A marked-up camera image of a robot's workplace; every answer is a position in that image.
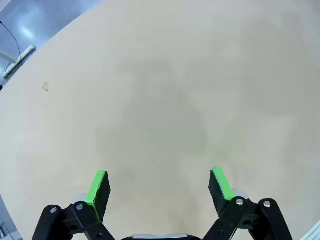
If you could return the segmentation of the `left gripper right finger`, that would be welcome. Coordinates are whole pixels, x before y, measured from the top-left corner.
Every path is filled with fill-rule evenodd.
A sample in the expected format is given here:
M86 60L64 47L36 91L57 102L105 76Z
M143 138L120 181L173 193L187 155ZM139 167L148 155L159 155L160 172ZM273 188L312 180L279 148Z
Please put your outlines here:
M205 240L231 240L238 229L248 230L254 240L291 240L293 237L277 202L263 198L258 203L236 196L221 167L210 170L208 189L218 219Z

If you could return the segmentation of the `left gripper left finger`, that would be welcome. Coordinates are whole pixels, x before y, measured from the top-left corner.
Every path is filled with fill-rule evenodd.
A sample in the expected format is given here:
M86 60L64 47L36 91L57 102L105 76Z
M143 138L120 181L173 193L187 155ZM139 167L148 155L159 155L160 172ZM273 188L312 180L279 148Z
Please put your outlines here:
M103 224L111 187L106 170L98 170L84 201L77 201L62 209L46 206L39 218L33 240L71 240L84 234L88 240L113 240Z

